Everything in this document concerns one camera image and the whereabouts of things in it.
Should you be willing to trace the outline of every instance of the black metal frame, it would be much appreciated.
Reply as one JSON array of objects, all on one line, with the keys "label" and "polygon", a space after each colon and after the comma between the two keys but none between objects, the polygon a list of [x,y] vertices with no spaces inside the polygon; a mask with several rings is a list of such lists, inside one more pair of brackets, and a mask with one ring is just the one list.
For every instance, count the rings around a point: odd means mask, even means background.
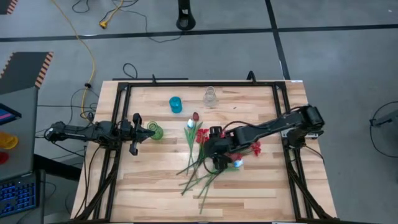
[{"label": "black metal frame", "polygon": [[[282,82],[282,81],[258,82],[252,71],[249,72],[247,80],[250,80],[251,82],[250,81],[243,81],[243,82],[209,82],[209,81],[206,81],[206,82],[201,82],[201,81],[174,82],[173,80],[159,82],[153,77],[151,82],[139,82],[139,83],[121,82],[118,84],[118,89],[117,89],[117,93],[116,93],[116,99],[115,99],[113,114],[112,114],[112,122],[115,125],[117,124],[119,105],[121,104],[121,95],[122,95],[123,91],[126,91],[126,96],[124,98],[124,105],[123,105],[123,112],[121,115],[121,119],[127,118],[127,111],[129,108],[129,100],[131,97],[131,89],[133,87],[150,87],[150,86],[159,86],[159,87],[160,86],[169,86],[169,87],[173,87],[173,86],[262,86],[262,87],[264,87],[264,86],[269,86],[272,88],[274,103],[275,103],[275,110],[276,110],[277,116],[281,116],[281,114],[282,114],[282,109],[281,109],[281,105],[279,102],[279,94],[278,94],[279,90],[282,92],[285,110],[288,111],[290,109],[289,97],[287,95],[287,89],[286,89],[285,82]],[[291,159],[290,159],[290,155],[289,155],[290,147],[289,147],[287,141],[283,137],[282,137],[282,145],[283,145],[283,149],[284,149],[285,164],[286,164],[286,169],[287,169],[287,173],[288,173],[288,181],[289,181],[290,193],[292,196],[292,205],[293,205],[293,209],[294,209],[296,222],[354,223],[354,222],[343,222],[337,218],[332,218],[331,216],[327,215],[327,213],[325,213],[323,211],[321,206],[319,206],[319,204],[317,204],[316,200],[312,197],[311,193],[307,190],[302,160],[301,160],[299,151],[295,153],[295,162],[296,162],[296,166],[297,166],[297,170],[298,170],[298,173],[296,173],[296,171],[294,170],[293,165],[291,163]],[[106,181],[106,174],[107,174],[108,167],[109,167],[109,160],[111,159],[110,155],[111,155],[111,151],[107,149],[105,152],[105,156],[104,156],[103,167],[102,167],[101,176],[100,176],[100,180],[99,180],[99,186],[102,186]],[[116,150],[116,155],[114,157],[113,165],[114,166],[116,165],[117,168],[118,168],[118,165],[120,162],[120,158],[121,158],[121,145]],[[299,200],[297,197],[297,191],[296,191],[296,187],[295,187],[296,185],[299,187],[299,189],[303,193],[304,202],[305,202],[305,210],[307,213],[306,218],[302,218],[302,216],[300,214],[300,205],[299,205]],[[115,188],[116,188],[116,178],[114,178],[111,181],[110,186],[109,186],[109,195],[108,195],[108,202],[106,205],[105,217],[102,219],[99,219],[101,203],[98,203],[94,210],[93,220],[87,220],[87,221],[89,221],[90,223],[95,223],[95,222],[101,223],[103,221],[110,221]],[[312,209],[317,213],[317,215],[320,217],[320,219],[313,218]]]}]

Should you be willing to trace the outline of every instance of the green cup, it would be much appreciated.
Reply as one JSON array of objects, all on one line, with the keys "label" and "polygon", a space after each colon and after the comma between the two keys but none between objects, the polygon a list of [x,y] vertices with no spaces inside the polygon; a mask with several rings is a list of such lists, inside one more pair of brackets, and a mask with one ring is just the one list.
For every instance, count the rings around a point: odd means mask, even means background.
[{"label": "green cup", "polygon": [[160,140],[163,137],[163,129],[157,125],[155,121],[151,121],[147,125],[147,129],[154,131],[155,134],[151,136],[150,138],[153,140]]}]

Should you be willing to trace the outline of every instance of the blue cup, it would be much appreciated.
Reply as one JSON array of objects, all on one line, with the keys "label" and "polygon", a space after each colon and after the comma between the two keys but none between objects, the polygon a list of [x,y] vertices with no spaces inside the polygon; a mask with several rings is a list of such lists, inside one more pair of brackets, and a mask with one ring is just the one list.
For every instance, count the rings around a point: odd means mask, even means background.
[{"label": "blue cup", "polygon": [[173,113],[179,113],[182,111],[182,102],[179,97],[177,96],[171,97],[169,103]]}]

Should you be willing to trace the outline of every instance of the black stand base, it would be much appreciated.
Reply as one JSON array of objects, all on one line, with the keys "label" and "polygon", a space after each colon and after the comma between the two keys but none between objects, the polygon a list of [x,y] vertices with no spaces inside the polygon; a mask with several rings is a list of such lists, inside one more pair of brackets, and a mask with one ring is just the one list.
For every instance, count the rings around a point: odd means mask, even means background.
[{"label": "black stand base", "polygon": [[46,157],[34,155],[33,170],[45,170],[47,174],[79,181],[81,169],[53,161]]},{"label": "black stand base", "polygon": [[182,31],[192,30],[197,22],[191,12],[190,0],[178,0],[178,19],[175,24]]}]

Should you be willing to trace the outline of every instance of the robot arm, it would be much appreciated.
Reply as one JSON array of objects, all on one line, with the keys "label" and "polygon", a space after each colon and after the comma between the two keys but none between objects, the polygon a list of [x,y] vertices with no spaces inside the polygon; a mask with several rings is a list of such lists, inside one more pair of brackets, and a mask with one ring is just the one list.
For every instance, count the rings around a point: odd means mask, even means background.
[{"label": "robot arm", "polygon": [[66,125],[59,121],[51,125],[45,132],[45,139],[52,142],[66,139],[93,141],[109,149],[117,149],[123,141],[132,141],[130,153],[136,156],[138,153],[137,142],[141,143],[154,135],[155,132],[141,126],[142,118],[138,113],[134,114],[132,122],[134,127],[126,119],[120,121],[117,125],[110,121],[101,121],[91,126],[81,127]]},{"label": "robot arm", "polygon": [[225,132],[221,138],[222,128],[210,128],[210,138],[205,143],[205,155],[213,159],[215,168],[223,170],[232,162],[225,153],[240,152],[258,139],[289,129],[287,140],[293,147],[302,147],[308,133],[322,133],[324,121],[316,107],[301,106],[297,110],[283,114],[281,117],[260,125],[246,125]]}]

